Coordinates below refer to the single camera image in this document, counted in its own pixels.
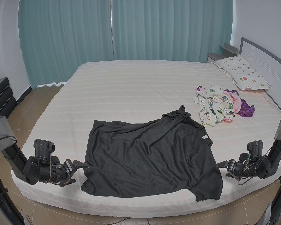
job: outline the white wall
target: white wall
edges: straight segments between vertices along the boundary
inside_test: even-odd
[[[233,0],[230,44],[244,37],[281,58],[281,0]]]
[[[17,100],[30,86],[18,28],[19,0],[0,0],[0,78],[8,77]]]

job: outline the bed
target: bed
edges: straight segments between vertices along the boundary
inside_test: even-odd
[[[281,118],[277,106],[281,105],[277,97],[281,85],[281,61],[259,49],[260,46],[242,39],[242,56],[257,61],[256,67],[252,66],[270,83],[277,77],[278,82],[272,84],[269,93],[238,90],[229,75],[213,63],[153,60],[85,63],[50,102],[22,151],[26,156],[34,155],[34,139],[46,139],[55,144],[53,155],[61,161],[68,158],[83,162],[94,120],[146,123],[161,118],[163,113],[177,110],[181,105],[200,123],[198,105],[193,103],[195,90],[200,85],[218,84],[229,90],[237,89],[241,98],[249,105],[255,105],[256,111],[251,118],[237,116],[231,123],[206,127],[214,142],[211,149],[216,162],[238,159],[241,153],[247,152],[247,143],[254,140],[263,141],[265,154],[273,143]],[[40,182],[29,185],[16,178],[13,172],[12,177],[24,196],[40,203],[78,213],[145,218],[213,209],[265,187],[281,175],[281,168],[278,168],[275,175],[265,180],[255,177],[238,186],[235,179],[226,177],[225,169],[220,170],[223,178],[220,200],[200,202],[196,202],[189,190],[137,198],[92,196],[80,190],[86,180],[82,169],[73,176],[77,182],[63,188]]]

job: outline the curtain fold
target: curtain fold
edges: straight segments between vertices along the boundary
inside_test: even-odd
[[[110,0],[20,0],[19,35],[32,88],[68,81],[86,62],[113,60]]]
[[[206,62],[230,43],[232,0],[112,0],[115,60]]]

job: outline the patterned pillow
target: patterned pillow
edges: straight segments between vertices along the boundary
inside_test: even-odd
[[[264,77],[253,69],[240,55],[217,60],[214,64],[227,72],[241,90],[254,91],[270,87],[270,84]]]

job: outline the bed headboard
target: bed headboard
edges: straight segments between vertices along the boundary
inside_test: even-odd
[[[256,43],[241,38],[239,54],[263,75],[269,84],[266,93],[281,107],[281,59]]]

